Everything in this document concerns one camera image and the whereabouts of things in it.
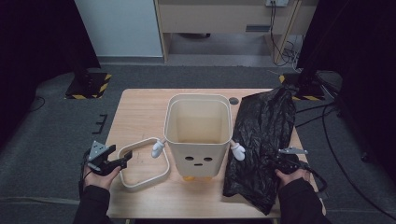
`black plastic bag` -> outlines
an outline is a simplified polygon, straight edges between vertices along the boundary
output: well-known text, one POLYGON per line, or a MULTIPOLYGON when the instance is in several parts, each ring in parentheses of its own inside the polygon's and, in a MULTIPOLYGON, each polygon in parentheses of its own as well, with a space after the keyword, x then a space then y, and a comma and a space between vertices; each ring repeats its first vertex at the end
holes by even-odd
POLYGON ((233 128, 233 140, 245 148, 245 159, 229 153, 223 195, 242 195, 268 215, 275 204, 279 178, 273 157, 289 146, 295 105, 283 87, 242 98, 233 128))

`white plastic bucket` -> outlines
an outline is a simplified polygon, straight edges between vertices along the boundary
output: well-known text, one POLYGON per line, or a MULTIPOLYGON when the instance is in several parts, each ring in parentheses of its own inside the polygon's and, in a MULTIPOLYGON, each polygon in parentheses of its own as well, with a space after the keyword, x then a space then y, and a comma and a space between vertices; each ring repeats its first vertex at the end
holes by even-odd
POLYGON ((179 94, 166 112, 164 137, 183 176, 215 176, 233 134, 230 103, 213 94, 179 94))

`black sleeve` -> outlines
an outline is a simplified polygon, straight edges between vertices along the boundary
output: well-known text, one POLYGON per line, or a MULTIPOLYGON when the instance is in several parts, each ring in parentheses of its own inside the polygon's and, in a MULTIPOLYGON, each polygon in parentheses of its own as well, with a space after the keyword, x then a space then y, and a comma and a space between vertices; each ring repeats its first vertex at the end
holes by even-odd
POLYGON ((106 215, 110 202, 110 192, 96 186, 84 189, 73 224, 112 223, 106 215))
POLYGON ((282 224, 331 223, 322 213, 322 204, 311 184, 302 178, 281 188, 278 194, 282 224))

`gray floor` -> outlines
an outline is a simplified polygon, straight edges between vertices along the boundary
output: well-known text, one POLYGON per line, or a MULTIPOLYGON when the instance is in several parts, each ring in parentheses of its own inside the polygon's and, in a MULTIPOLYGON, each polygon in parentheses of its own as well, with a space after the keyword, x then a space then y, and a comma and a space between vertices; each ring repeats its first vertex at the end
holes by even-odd
MULTIPOLYGON (((298 50, 299 41, 295 42, 298 50)), ((272 63, 270 50, 259 35, 175 35, 166 63, 103 64, 112 74, 104 97, 65 100, 73 75, 64 74, 43 83, 38 98, 14 137, 0 152, 0 198, 43 197, 67 199, 62 203, 0 203, 1 223, 71 223, 77 206, 79 161, 93 140, 106 141, 120 95, 127 88, 275 88, 278 76, 294 71, 292 64, 272 63), (96 121, 108 114, 101 134, 96 121)), ((330 80, 339 80, 330 74, 330 80)), ((298 110, 332 101, 296 101, 298 110)), ((320 116, 322 109, 298 113, 296 124, 320 116)), ((325 118, 334 154, 350 181, 378 207, 396 216, 396 189, 379 164, 361 161, 361 149, 342 118, 333 112, 325 118)), ((309 151, 310 165, 328 182, 319 196, 332 223, 395 223, 367 203, 349 184, 335 162, 321 119, 297 129, 309 151)))

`wall outlet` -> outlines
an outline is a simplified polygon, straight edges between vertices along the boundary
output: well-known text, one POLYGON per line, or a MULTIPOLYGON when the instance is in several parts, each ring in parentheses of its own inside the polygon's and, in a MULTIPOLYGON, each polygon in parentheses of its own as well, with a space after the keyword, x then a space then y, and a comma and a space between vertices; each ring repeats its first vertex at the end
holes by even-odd
POLYGON ((267 7, 271 7, 275 2, 275 6, 277 7, 286 7, 288 5, 289 0, 265 0, 265 5, 267 7))

